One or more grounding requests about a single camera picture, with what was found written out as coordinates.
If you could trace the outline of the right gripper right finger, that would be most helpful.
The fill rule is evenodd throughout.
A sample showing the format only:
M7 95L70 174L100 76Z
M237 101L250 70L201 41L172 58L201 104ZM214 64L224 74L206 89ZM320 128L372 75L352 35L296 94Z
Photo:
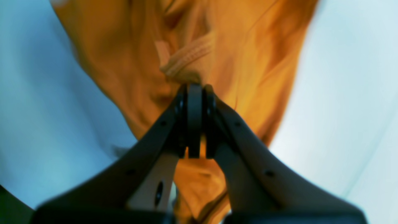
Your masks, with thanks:
M291 170L243 119L204 87L206 156L222 169L232 214L226 224L366 224L356 206Z

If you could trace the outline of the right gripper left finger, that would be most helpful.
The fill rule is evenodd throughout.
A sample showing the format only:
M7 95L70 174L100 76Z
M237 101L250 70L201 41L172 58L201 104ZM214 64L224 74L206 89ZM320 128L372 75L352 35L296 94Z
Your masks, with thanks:
M44 203L32 224L176 224L168 213L175 167L185 154L187 86L145 136L107 169Z

